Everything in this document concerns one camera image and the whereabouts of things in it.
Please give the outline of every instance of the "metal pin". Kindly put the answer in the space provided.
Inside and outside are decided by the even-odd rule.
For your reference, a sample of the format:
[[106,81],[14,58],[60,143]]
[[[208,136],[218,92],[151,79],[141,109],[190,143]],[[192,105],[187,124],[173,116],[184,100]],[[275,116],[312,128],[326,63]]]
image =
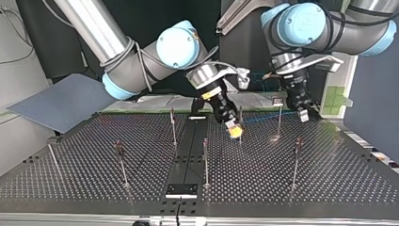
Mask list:
[[115,151],[117,153],[118,159],[120,160],[120,166],[122,168],[124,185],[126,187],[129,187],[130,185],[129,185],[129,182],[127,181],[126,168],[124,167],[124,163],[123,163],[124,150],[123,150],[122,142],[120,140],[117,140],[117,142],[115,143]]
[[56,160],[56,155],[54,153],[53,147],[51,146],[51,144],[48,144],[47,146],[50,149],[50,153],[51,153],[51,156],[53,157],[54,163],[56,164],[56,168],[58,169],[58,172],[61,175],[61,169],[59,168],[58,161]]
[[[240,117],[240,119],[239,119],[240,125],[243,126],[243,122],[244,122],[244,119],[243,119],[243,107],[241,105],[240,105],[239,117]],[[243,137],[243,135],[240,136],[240,145],[243,142],[242,137]]]
[[295,167],[294,167],[293,184],[291,187],[291,198],[294,195],[295,184],[296,184],[296,175],[297,175],[298,164],[299,164],[299,159],[300,159],[301,153],[302,153],[302,138],[298,137],[295,141]]
[[284,106],[284,104],[282,103],[282,99],[277,98],[277,97],[273,98],[272,102],[273,102],[273,106],[279,106],[279,126],[277,129],[277,133],[272,138],[272,141],[278,141],[279,136],[280,136],[280,130],[281,130],[282,107]]
[[279,127],[277,129],[277,138],[279,138],[279,131],[281,129],[281,116],[282,116],[282,105],[279,107]]
[[120,160],[120,165],[121,165],[122,171],[123,171],[123,178],[124,178],[124,181],[125,181],[125,186],[130,186],[128,181],[127,181],[126,169],[124,168],[124,164],[123,164],[123,160],[122,159]]
[[203,158],[205,161],[205,187],[208,188],[209,184],[209,173],[208,173],[208,139],[203,140]]
[[173,128],[173,144],[176,146],[177,145],[177,140],[176,140],[176,127],[175,127],[175,118],[174,118],[174,109],[170,109],[170,122],[172,123],[172,128]]

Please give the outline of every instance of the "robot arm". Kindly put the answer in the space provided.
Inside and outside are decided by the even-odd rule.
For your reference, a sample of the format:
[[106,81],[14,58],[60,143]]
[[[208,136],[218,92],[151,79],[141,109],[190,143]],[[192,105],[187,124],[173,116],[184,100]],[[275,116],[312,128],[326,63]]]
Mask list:
[[[216,120],[227,126],[231,137],[241,136],[237,108],[227,97],[222,80],[226,70],[219,71],[215,66],[223,63],[207,61],[215,50],[208,54],[191,23],[183,21],[172,26],[141,50],[138,43],[123,34],[101,0],[56,0],[56,3],[101,61],[105,89],[115,99],[126,100],[143,89],[152,90],[153,84],[177,70],[188,70],[187,79],[211,104]],[[233,73],[245,80],[245,72],[234,68]]]
[[328,53],[374,56],[388,49],[397,30],[391,18],[398,8],[396,0],[354,0],[346,14],[313,3],[281,4],[263,13],[263,32],[289,106],[301,109],[311,103],[307,67],[325,59],[342,63]]

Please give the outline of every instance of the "metal bracket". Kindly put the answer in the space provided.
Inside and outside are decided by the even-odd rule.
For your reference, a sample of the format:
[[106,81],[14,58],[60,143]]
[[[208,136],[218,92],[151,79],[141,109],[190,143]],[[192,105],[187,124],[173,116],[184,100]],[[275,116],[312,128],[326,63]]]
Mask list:
[[353,106],[353,101],[349,99],[348,97],[343,97],[343,105],[347,107],[352,107]]
[[285,66],[279,70],[276,71],[277,74],[291,74],[294,73],[298,70],[308,68],[314,64],[318,64],[323,62],[324,65],[328,65],[326,68],[328,71],[335,73],[340,69],[341,65],[344,63],[343,60],[336,58],[335,56],[332,55],[311,55],[305,58],[298,59],[301,60],[301,62],[298,65],[293,66]]
[[[150,217],[150,224],[153,226],[176,225],[175,217]],[[206,226],[207,218],[204,217],[179,217],[180,225]]]
[[217,22],[216,34],[227,35],[256,8],[272,8],[278,3],[278,0],[235,0]]
[[167,199],[196,199],[198,185],[168,185]]

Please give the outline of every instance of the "yellow object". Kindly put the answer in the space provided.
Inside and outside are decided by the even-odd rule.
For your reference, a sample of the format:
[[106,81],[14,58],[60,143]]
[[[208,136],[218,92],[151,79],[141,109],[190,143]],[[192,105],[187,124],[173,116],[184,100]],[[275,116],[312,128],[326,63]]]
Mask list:
[[239,138],[243,135],[244,130],[241,128],[240,125],[235,125],[229,129],[229,134],[231,138]]
[[202,99],[203,100],[209,100],[209,99],[211,99],[211,97],[217,95],[221,91],[222,91],[221,87],[216,87],[215,89],[212,89],[211,91],[202,94]]

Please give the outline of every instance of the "black cable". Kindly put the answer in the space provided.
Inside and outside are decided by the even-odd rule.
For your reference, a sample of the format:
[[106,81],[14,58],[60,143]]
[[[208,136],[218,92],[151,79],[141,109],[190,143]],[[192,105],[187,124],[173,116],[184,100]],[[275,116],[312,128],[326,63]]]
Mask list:
[[17,59],[13,59],[13,60],[9,60],[9,61],[0,62],[0,64],[15,63],[15,62],[21,61],[23,59],[26,59],[26,58],[30,57],[33,54],[34,50],[35,50],[34,48],[31,48],[29,54],[27,54],[26,56],[21,57],[21,58],[17,58]]
[[[343,14],[343,13],[341,13],[340,12],[340,15],[341,15],[341,18],[343,18],[343,19],[345,19],[346,18],[346,16],[345,16],[345,14]],[[338,32],[338,35],[337,35],[337,38],[335,38],[335,41],[331,44],[331,46],[330,46],[330,50],[332,49],[332,48],[334,48],[337,44],[338,44],[338,42],[340,41],[340,39],[343,37],[343,30],[345,29],[345,23],[341,23],[341,25],[340,25],[340,31]]]
[[179,206],[177,207],[176,211],[176,226],[180,226],[180,219],[179,219],[179,212],[180,212],[180,206],[182,204],[182,197],[179,199]]
[[399,12],[396,12],[395,14],[393,14],[393,15],[392,15],[391,17],[389,17],[389,18],[386,18],[386,19],[384,19],[384,20],[377,21],[377,22],[354,22],[354,21],[347,21],[347,20],[342,19],[342,18],[339,18],[339,17],[337,17],[337,16],[335,16],[335,15],[332,15],[332,14],[330,14],[330,15],[331,15],[331,18],[332,18],[332,19],[334,19],[334,20],[336,20],[336,21],[338,21],[338,22],[344,23],[344,24],[360,25],[360,26],[372,26],[372,25],[384,24],[384,23],[386,23],[386,22],[389,22],[390,20],[394,20],[395,18],[399,17]]
[[308,57],[308,56],[311,56],[312,54],[324,54],[326,51],[332,49],[332,48],[336,45],[337,40],[334,41],[335,44],[331,44],[331,43],[333,42],[333,39],[334,39],[334,21],[333,21],[333,19],[332,19],[332,17],[331,17],[331,14],[330,14],[329,11],[328,11],[325,7],[323,7],[322,5],[317,4],[317,3],[316,3],[316,5],[319,6],[319,7],[322,9],[322,11],[324,11],[324,13],[326,14],[327,19],[328,19],[328,21],[329,21],[330,30],[329,30],[328,41],[327,41],[326,46],[325,46],[321,51],[311,50],[312,53],[310,53],[310,54],[304,54],[303,51],[295,51],[295,49],[298,48],[298,47],[290,47],[290,48],[288,48],[288,49],[284,49],[283,47],[288,47],[288,46],[283,46],[283,45],[278,44],[278,43],[274,40],[274,38],[273,38],[273,26],[274,26],[274,23],[276,22],[276,20],[278,19],[278,17],[279,17],[285,10],[288,9],[288,8],[285,8],[285,9],[283,9],[282,11],[280,11],[280,12],[272,19],[272,21],[270,22],[270,25],[269,25],[269,27],[268,27],[268,31],[267,31],[267,32],[268,32],[268,36],[269,36],[270,42],[272,43],[272,45],[273,45],[274,47],[276,47],[277,49],[281,50],[281,52],[272,54],[271,56],[272,56],[272,57],[276,57],[276,56],[278,56],[278,55],[288,54],[288,53],[300,54],[300,56],[298,56],[298,57],[296,57],[296,58],[294,58],[294,59],[291,59],[291,60],[289,60],[288,62],[286,62],[286,63],[284,63],[284,64],[279,65],[277,68],[275,68],[275,69],[273,70],[274,72],[275,72],[276,70],[281,69],[281,68],[283,68],[284,66],[286,66],[286,65],[288,65],[288,64],[290,64],[290,63],[292,63],[292,62],[294,62],[294,61],[296,61],[296,60],[298,60],[298,59],[301,59],[302,57]]
[[328,41],[327,44],[325,46],[325,48],[323,48],[321,51],[317,51],[318,54],[323,54],[325,51],[328,51],[330,49],[332,49],[333,46],[331,46],[331,43],[333,42],[334,39],[334,21],[332,20],[331,17],[331,13],[320,3],[314,3],[317,6],[319,6],[319,8],[324,11],[324,13],[327,16],[327,19],[329,21],[329,35],[328,35]]

